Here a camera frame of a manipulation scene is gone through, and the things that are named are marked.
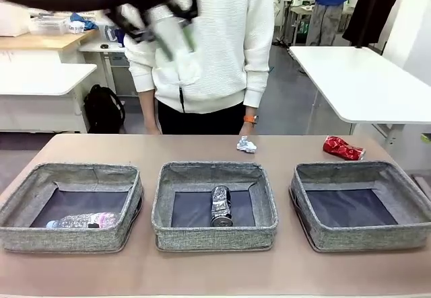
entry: person in blue shirt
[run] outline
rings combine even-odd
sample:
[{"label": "person in blue shirt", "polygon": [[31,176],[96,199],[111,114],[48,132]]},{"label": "person in blue shirt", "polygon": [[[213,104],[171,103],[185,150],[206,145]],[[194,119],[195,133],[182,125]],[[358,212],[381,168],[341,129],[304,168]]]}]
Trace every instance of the person in blue shirt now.
[{"label": "person in blue shirt", "polygon": [[347,0],[316,0],[308,29],[307,46],[332,46]]}]

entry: black backpack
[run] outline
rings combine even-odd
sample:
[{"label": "black backpack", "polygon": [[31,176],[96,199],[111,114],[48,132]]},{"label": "black backpack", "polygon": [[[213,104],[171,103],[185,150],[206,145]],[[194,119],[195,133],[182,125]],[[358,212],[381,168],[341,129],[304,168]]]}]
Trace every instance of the black backpack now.
[{"label": "black backpack", "polygon": [[115,93],[100,85],[92,87],[84,100],[89,133],[117,134],[124,124],[126,112]]}]

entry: person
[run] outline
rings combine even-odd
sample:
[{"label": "person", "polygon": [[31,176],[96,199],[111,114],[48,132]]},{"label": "person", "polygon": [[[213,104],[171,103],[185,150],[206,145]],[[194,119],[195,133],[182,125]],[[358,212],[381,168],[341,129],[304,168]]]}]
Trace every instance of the person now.
[{"label": "person", "polygon": [[[190,7],[191,0],[177,1]],[[267,85],[273,0],[198,0],[198,6],[194,52],[184,52],[181,30],[172,29],[178,20],[166,6],[152,11],[158,18],[152,23],[174,49],[173,61],[157,42],[125,38],[145,129],[153,135],[249,135]],[[131,7],[123,15],[142,27]]]},{"label": "person", "polygon": [[307,46],[332,46],[347,0],[316,0],[310,20]]}]

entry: black coat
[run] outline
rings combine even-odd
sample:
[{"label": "black coat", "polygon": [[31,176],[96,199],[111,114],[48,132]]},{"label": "black coat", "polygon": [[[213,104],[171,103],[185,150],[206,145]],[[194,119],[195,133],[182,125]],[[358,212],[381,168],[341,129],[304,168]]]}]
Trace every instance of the black coat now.
[{"label": "black coat", "polygon": [[349,40],[354,45],[358,44],[368,12],[371,12],[371,17],[362,46],[378,42],[396,0],[376,0],[376,4],[372,10],[370,10],[370,2],[371,0],[358,0],[349,26],[344,32],[343,38]]}]

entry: sleeve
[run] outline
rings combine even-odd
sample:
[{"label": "sleeve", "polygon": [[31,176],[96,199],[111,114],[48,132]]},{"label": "sleeve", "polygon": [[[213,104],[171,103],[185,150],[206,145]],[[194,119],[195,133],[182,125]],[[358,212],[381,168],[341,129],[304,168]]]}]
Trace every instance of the sleeve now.
[{"label": "sleeve", "polygon": [[244,40],[247,86],[244,105],[258,108],[268,80],[274,33],[273,0],[249,0]]},{"label": "sleeve", "polygon": [[[134,9],[123,8],[123,15],[135,26],[140,25]],[[129,70],[132,74],[138,93],[154,89],[152,69],[155,66],[156,43],[141,42],[136,44],[130,37],[125,37],[125,55],[130,62]]]}]

